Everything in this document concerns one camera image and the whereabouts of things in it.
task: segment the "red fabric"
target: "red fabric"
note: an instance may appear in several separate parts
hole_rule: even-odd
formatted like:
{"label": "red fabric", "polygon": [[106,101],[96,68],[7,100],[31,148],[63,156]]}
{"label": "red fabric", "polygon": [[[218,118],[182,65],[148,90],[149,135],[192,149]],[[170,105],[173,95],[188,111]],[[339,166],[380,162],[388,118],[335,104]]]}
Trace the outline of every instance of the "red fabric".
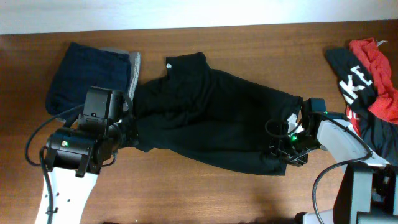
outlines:
{"label": "red fabric", "polygon": [[356,134],[358,134],[360,136],[361,129],[359,128],[358,115],[356,115],[356,113],[354,111],[352,111],[349,106],[347,106],[347,108],[346,108],[346,115],[347,115],[347,118],[349,119],[349,121],[351,122],[351,124],[353,125]]}
{"label": "red fabric", "polygon": [[391,68],[373,38],[353,40],[349,43],[351,51],[372,74],[378,97],[368,108],[381,120],[398,124],[398,90],[391,82]]}

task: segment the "white wall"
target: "white wall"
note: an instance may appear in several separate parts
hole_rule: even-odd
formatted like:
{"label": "white wall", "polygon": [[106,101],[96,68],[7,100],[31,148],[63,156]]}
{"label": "white wall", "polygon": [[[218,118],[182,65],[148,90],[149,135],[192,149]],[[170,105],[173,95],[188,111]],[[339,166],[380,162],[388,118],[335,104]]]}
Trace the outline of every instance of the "white wall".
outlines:
{"label": "white wall", "polygon": [[2,0],[0,34],[398,19],[397,0]]}

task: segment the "wooden table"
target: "wooden table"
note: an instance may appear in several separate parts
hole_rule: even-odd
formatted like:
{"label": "wooden table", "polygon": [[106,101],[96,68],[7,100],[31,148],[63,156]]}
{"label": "wooden table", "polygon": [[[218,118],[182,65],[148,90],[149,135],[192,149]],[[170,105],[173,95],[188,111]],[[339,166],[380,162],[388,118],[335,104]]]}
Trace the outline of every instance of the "wooden table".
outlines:
{"label": "wooden table", "polygon": [[[142,53],[142,82],[165,75],[165,57],[204,52],[210,67],[278,90],[324,98],[330,111],[343,111],[336,75],[323,56],[329,46],[351,39],[388,40],[397,84],[398,21],[286,24],[199,29],[124,30],[0,36],[0,223],[33,223],[43,179],[24,160],[29,134],[50,118],[46,92],[71,41]],[[44,128],[30,155],[60,123]],[[284,177],[247,175],[202,164],[174,152],[134,148],[120,151],[101,171],[82,223],[239,223],[312,212],[313,181],[333,158],[310,154],[303,167]],[[330,172],[318,189],[321,210],[333,206],[342,171]]]}

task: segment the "navy blue towel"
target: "navy blue towel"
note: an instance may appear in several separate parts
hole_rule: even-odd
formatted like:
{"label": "navy blue towel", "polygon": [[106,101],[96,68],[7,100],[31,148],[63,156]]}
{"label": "navy blue towel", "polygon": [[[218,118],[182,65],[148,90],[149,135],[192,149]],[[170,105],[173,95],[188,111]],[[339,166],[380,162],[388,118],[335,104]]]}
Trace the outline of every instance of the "navy blue towel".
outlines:
{"label": "navy blue towel", "polygon": [[[128,54],[102,51],[72,42],[45,100],[51,115],[83,104],[90,86],[127,91],[131,75]],[[68,119],[73,114],[62,116]]]}

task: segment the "clothing pile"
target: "clothing pile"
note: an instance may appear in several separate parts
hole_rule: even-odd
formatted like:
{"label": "clothing pile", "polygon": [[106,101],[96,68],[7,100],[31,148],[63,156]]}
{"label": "clothing pile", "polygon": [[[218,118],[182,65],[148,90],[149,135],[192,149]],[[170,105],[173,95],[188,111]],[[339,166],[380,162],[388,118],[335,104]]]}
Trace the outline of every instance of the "clothing pile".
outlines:
{"label": "clothing pile", "polygon": [[398,166],[398,90],[378,43],[372,38],[353,40],[349,49],[330,49],[325,56],[338,76],[355,131],[373,151]]}
{"label": "clothing pile", "polygon": [[132,58],[72,43],[47,95],[47,111],[58,114],[83,104],[90,86],[128,91],[139,133],[136,148],[170,149],[248,174],[285,174],[286,164],[271,154],[264,125],[297,117],[303,98],[211,69],[201,52],[166,58],[165,77],[136,86]]}

